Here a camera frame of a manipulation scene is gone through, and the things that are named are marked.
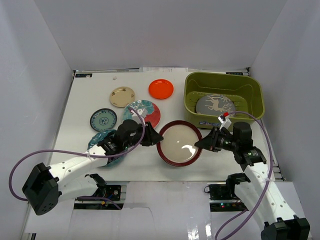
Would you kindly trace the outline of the red rimmed beige plate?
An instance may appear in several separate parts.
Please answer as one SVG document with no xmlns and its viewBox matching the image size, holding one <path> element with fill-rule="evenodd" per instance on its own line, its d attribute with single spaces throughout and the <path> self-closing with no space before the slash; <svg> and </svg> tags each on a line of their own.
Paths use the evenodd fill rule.
<svg viewBox="0 0 320 240">
<path fill-rule="evenodd" d="M 202 139 L 202 134 L 193 124 L 174 120 L 167 123 L 159 134 L 162 140 L 156 144 L 157 152 L 167 164 L 186 167 L 200 157 L 202 149 L 195 143 Z"/>
</svg>

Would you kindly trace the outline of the grey reindeer plate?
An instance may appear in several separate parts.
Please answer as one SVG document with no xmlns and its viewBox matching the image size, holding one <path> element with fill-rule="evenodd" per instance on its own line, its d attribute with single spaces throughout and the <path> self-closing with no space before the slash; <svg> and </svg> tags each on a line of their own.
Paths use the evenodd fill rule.
<svg viewBox="0 0 320 240">
<path fill-rule="evenodd" d="M 220 116 L 236 110 L 235 104 L 223 94 L 208 94 L 201 97 L 195 106 L 195 112 L 201 115 Z"/>
</svg>

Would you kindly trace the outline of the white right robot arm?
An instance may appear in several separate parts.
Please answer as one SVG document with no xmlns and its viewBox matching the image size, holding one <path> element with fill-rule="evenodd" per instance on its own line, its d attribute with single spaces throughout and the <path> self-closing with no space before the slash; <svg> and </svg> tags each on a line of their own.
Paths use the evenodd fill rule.
<svg viewBox="0 0 320 240">
<path fill-rule="evenodd" d="M 254 146 L 252 129 L 247 122 L 236 122 L 233 131 L 214 127 L 210 133 L 195 143 L 203 150 L 231 151 L 242 172 L 227 177 L 226 195 L 240 199 L 260 227 L 263 240 L 306 240 L 310 224 L 298 217 L 269 176 L 271 165 L 262 151 Z"/>
</svg>

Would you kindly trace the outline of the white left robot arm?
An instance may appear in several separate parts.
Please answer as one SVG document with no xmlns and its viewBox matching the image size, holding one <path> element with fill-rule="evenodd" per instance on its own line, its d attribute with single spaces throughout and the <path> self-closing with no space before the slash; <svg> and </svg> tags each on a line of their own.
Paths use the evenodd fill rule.
<svg viewBox="0 0 320 240">
<path fill-rule="evenodd" d="M 48 213 L 64 200 L 102 200 L 106 182 L 90 171 L 114 162 L 138 145 L 150 147 L 162 140 L 163 137 L 150 122 L 125 120 L 118 129 L 108 133 L 85 153 L 75 153 L 73 158 L 50 166 L 44 163 L 34 166 L 22 192 L 37 216 Z"/>
</svg>

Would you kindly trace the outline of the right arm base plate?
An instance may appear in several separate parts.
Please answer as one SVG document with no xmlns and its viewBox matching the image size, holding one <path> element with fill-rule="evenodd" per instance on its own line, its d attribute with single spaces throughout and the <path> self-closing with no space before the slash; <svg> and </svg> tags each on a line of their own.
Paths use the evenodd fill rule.
<svg viewBox="0 0 320 240">
<path fill-rule="evenodd" d="M 230 195 L 227 185 L 223 182 L 208 183 L 203 191 L 209 196 L 209 206 L 212 213 L 247 210 L 238 197 Z"/>
</svg>

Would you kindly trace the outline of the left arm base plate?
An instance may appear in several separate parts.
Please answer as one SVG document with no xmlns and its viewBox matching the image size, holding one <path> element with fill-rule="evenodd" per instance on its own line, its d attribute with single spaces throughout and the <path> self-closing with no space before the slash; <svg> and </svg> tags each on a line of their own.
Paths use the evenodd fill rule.
<svg viewBox="0 0 320 240">
<path fill-rule="evenodd" d="M 121 185 L 94 185 L 86 192 L 82 190 L 75 199 L 77 201 L 101 201 L 101 202 L 115 202 L 121 199 L 122 186 Z"/>
</svg>

